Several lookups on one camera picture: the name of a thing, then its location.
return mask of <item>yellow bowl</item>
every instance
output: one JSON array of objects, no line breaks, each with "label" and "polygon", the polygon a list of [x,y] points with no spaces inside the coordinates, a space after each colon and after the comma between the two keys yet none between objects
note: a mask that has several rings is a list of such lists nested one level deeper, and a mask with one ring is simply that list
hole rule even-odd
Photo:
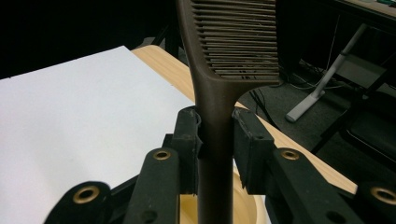
[{"label": "yellow bowl", "polygon": [[[242,189],[238,170],[233,169],[233,223],[234,224],[265,224],[266,211],[262,196],[248,195]],[[180,223],[198,223],[197,198],[192,195],[180,195]]]}]

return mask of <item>wooden table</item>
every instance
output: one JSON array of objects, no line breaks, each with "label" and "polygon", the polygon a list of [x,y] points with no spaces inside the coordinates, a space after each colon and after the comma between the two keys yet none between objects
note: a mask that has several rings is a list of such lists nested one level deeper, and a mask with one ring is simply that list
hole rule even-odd
[{"label": "wooden table", "polygon": [[[134,49],[132,53],[140,58],[148,66],[150,66],[153,70],[155,70],[158,74],[163,76],[168,82],[175,86],[189,99],[194,101],[191,74],[188,66],[157,46],[146,46],[140,49]],[[260,121],[274,137],[277,147],[289,147],[301,151],[314,164],[314,166],[329,183],[348,192],[356,192],[357,186],[352,181],[335,171],[331,166],[321,161],[316,156],[312,155],[308,150],[294,142],[292,139],[274,128],[265,120],[260,119]]]}]

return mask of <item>metal leg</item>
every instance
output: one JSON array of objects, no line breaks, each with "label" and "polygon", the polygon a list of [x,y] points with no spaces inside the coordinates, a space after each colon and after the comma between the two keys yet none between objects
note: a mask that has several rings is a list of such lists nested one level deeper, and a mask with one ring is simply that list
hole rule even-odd
[{"label": "metal leg", "polygon": [[287,115],[286,115],[286,120],[290,122],[295,122],[297,119],[305,113],[309,107],[311,107],[323,94],[324,94],[324,88],[326,87],[327,83],[329,80],[332,78],[332,75],[337,71],[337,69],[341,66],[341,64],[344,62],[347,54],[350,52],[352,47],[356,44],[358,39],[361,37],[363,34],[364,30],[367,28],[366,24],[362,24],[358,31],[352,36],[352,38],[349,40],[347,43],[346,47],[341,51],[341,53],[338,55],[338,57],[335,59],[334,63],[330,67],[330,69],[327,71],[326,75],[322,78],[322,80],[319,82],[318,86],[315,88],[311,94],[306,96],[305,99],[303,99],[297,106],[295,106]]}]

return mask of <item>brass ring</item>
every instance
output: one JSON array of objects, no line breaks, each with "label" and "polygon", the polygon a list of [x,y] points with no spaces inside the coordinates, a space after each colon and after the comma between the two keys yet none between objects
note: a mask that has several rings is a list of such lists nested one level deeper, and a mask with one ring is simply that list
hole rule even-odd
[{"label": "brass ring", "polygon": [[298,153],[290,150],[283,150],[280,155],[290,161],[297,161],[300,158],[300,155]]},{"label": "brass ring", "polygon": [[88,203],[95,199],[99,195],[99,188],[94,185],[86,186],[79,189],[73,196],[73,202],[75,203]]},{"label": "brass ring", "polygon": [[164,161],[171,157],[171,153],[165,150],[158,151],[154,154],[154,159],[158,161]]},{"label": "brass ring", "polygon": [[372,187],[370,192],[381,202],[396,205],[396,193],[390,189]]}]

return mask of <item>white surface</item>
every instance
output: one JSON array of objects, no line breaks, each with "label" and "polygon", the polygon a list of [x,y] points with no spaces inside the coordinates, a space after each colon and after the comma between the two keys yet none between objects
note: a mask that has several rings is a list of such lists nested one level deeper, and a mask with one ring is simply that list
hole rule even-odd
[{"label": "white surface", "polygon": [[120,47],[0,80],[1,223],[43,223],[72,187],[116,187],[193,103]]}]

